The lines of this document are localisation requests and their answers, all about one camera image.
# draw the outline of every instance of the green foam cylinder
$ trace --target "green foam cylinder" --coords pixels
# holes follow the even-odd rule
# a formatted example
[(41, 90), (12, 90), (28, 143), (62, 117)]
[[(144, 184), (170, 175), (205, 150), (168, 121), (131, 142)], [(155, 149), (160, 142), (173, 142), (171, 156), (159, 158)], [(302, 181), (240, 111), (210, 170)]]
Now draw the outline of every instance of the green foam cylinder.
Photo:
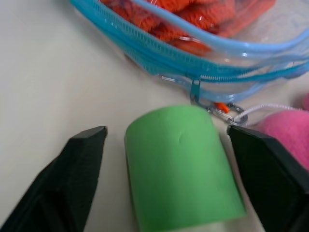
[(244, 216), (219, 134), (203, 109), (178, 105), (134, 121), (125, 135), (140, 231), (161, 232)]

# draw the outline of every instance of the pink fabric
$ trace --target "pink fabric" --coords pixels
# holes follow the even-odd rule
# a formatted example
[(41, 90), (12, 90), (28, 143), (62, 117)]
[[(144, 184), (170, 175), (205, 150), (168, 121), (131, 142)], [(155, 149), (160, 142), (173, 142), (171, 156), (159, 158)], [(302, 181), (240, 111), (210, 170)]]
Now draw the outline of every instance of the pink fabric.
[(309, 110), (309, 93), (304, 97), (303, 108)]
[(257, 129), (280, 141), (294, 158), (309, 171), (309, 112), (285, 110), (259, 123)]

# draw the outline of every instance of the white table surface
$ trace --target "white table surface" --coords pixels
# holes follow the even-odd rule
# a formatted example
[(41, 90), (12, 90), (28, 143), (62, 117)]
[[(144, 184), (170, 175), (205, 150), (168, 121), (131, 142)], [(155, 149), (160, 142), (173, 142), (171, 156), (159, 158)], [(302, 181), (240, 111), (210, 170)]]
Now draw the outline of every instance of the white table surface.
[[(309, 92), (308, 77), (239, 104), (294, 105)], [(107, 125), (98, 189), (85, 231), (137, 231), (126, 177), (125, 130), (150, 110), (189, 104), (187, 93), (121, 58), (111, 43), (76, 17), (67, 0), (0, 0), (0, 82), (0, 224), (71, 136)], [(226, 126), (214, 122), (239, 181)], [(183, 231), (262, 232), (242, 193), (246, 218)]]

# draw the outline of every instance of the carabiner clip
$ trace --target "carabiner clip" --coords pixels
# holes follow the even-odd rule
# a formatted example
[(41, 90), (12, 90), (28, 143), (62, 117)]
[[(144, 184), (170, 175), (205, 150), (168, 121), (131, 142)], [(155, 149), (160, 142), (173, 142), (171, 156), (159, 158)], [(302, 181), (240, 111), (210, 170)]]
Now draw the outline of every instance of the carabiner clip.
[[(196, 105), (204, 108), (209, 113), (211, 113), (211, 114), (217, 116), (218, 118), (222, 119), (228, 125), (242, 126), (248, 121), (248, 115), (245, 115), (245, 116), (241, 117), (239, 121), (235, 122), (231, 115), (228, 115), (228, 114), (224, 113), (222, 110), (217, 109), (214, 104), (211, 104), (209, 106), (201, 104), (199, 101), (197, 101), (196, 96), (191, 97), (191, 101), (195, 102)], [(244, 109), (242, 109), (241, 107), (239, 107), (239, 106), (237, 106), (233, 103), (228, 103), (227, 107), (231, 111), (235, 111), (239, 114), (244, 112)]]

